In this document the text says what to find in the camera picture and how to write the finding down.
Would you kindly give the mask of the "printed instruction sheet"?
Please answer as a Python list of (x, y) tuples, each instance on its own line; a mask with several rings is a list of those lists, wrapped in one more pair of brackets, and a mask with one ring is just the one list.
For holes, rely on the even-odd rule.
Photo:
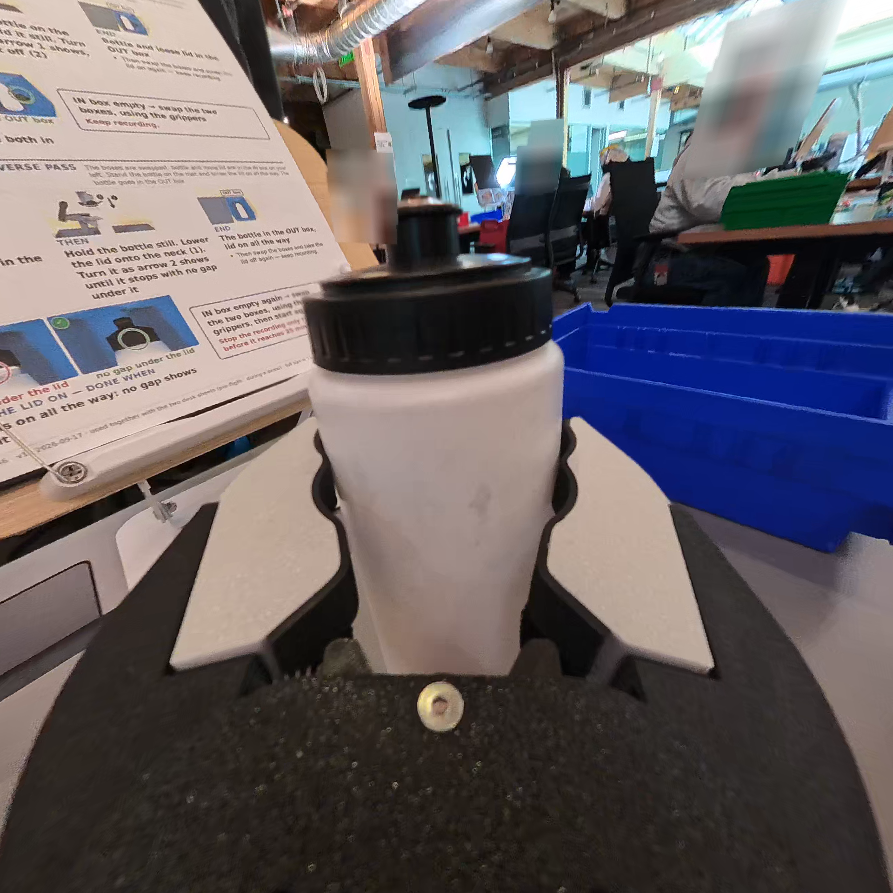
[(200, 2), (2, 2), (2, 483), (311, 366), (347, 269)]

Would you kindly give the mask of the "black office chair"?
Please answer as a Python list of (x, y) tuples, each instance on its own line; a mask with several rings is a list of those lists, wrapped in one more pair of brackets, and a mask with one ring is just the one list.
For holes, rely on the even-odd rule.
[(550, 191), (516, 192), (506, 228), (506, 252), (548, 270), (553, 287), (580, 302), (573, 276), (591, 174), (565, 176)]
[(694, 287), (656, 279), (656, 258), (666, 239), (676, 231), (653, 235), (650, 223), (659, 204), (654, 161), (611, 162), (611, 211), (615, 221), (616, 255), (606, 286), (605, 303), (612, 307), (615, 296), (632, 303), (695, 305), (703, 293)]

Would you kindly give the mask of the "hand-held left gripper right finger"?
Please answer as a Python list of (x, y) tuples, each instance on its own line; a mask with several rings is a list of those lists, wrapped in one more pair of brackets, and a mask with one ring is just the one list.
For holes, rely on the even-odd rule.
[(552, 506), (522, 632), (555, 645), (573, 677), (610, 683), (637, 659), (710, 675), (669, 500), (583, 418), (564, 421)]

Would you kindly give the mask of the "black bottle lid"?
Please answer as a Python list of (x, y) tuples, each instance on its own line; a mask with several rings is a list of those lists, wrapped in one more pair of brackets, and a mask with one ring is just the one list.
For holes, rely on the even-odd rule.
[(303, 300), (315, 364), (412, 375), (511, 360), (552, 338), (552, 274), (529, 258), (461, 253), (458, 207), (396, 208), (387, 263), (324, 281)]

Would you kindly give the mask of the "background wooden desk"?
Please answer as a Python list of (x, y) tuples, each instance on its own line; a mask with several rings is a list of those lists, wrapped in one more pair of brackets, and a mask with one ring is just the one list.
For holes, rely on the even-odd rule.
[(679, 234), (676, 241), (697, 250), (716, 249), (741, 255), (792, 254), (795, 260), (780, 289), (776, 307), (819, 310), (841, 263), (850, 254), (864, 255), (891, 246), (892, 220), (687, 231)]

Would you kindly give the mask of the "green storage bin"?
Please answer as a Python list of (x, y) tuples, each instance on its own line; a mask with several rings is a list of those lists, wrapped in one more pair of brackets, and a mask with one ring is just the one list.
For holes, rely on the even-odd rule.
[(847, 173), (812, 172), (738, 185), (725, 199), (720, 224), (727, 231), (824, 225), (848, 182)]

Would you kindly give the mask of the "blue storage bin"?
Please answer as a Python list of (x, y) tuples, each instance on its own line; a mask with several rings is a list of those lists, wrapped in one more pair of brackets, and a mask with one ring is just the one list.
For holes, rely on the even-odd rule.
[(565, 417), (671, 501), (822, 552), (891, 541), (890, 314), (586, 305), (552, 332)]

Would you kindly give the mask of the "white plastic bottle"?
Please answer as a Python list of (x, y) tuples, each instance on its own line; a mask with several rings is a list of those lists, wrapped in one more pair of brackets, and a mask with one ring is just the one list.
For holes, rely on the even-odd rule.
[(553, 515), (564, 356), (335, 373), (309, 395), (385, 669), (506, 675)]

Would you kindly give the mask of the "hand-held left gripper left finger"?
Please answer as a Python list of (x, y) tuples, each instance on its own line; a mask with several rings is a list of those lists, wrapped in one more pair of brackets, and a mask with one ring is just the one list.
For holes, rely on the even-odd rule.
[(357, 612), (333, 472), (310, 418), (220, 497), (172, 666), (255, 656), (270, 673), (304, 673), (351, 637)]

